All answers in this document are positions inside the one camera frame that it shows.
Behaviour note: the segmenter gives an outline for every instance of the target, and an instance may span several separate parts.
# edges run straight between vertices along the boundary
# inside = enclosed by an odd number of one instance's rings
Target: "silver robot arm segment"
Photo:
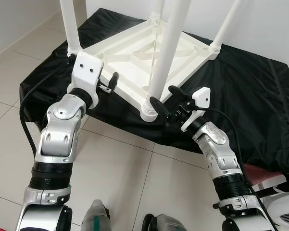
[[[78,143],[81,118],[99,101],[98,92],[112,93],[118,74],[109,85],[100,82],[103,62],[86,53],[75,60],[68,94],[47,110],[30,184],[16,231],[69,231],[72,210],[65,203],[71,194],[70,178]]]
[[[230,148],[228,136],[202,117],[209,107],[210,89],[203,87],[193,94],[186,94],[180,88],[170,86],[169,91],[179,101],[174,113],[169,113],[153,97],[150,102],[161,119],[167,124],[179,124],[181,130],[192,135],[202,150],[219,197],[219,203],[214,208],[219,209],[226,217],[222,225],[223,231],[275,230],[267,212],[262,209],[258,197],[246,181],[236,155]]]

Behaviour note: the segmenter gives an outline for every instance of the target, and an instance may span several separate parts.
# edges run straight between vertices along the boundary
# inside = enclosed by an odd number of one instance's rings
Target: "black cloth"
[[[81,46],[86,48],[141,22],[143,20],[99,9],[78,29]],[[41,79],[67,61],[66,53],[67,42],[64,42],[21,83],[21,100]],[[25,106],[27,121],[42,128],[47,108],[66,94],[71,72],[72,66],[61,70],[33,93]],[[194,92],[203,86],[211,89],[210,107],[226,113],[236,126],[243,161],[270,171],[289,172],[288,66],[223,45],[218,57],[205,63],[181,89]],[[175,103],[170,97],[165,105],[173,111]],[[87,114],[153,142],[200,152],[189,134],[175,127],[167,128],[160,119],[152,123],[142,121],[139,111],[115,93],[101,96],[99,105]],[[236,151],[233,131],[227,121],[212,112],[205,113],[204,117],[227,133],[231,148]]]

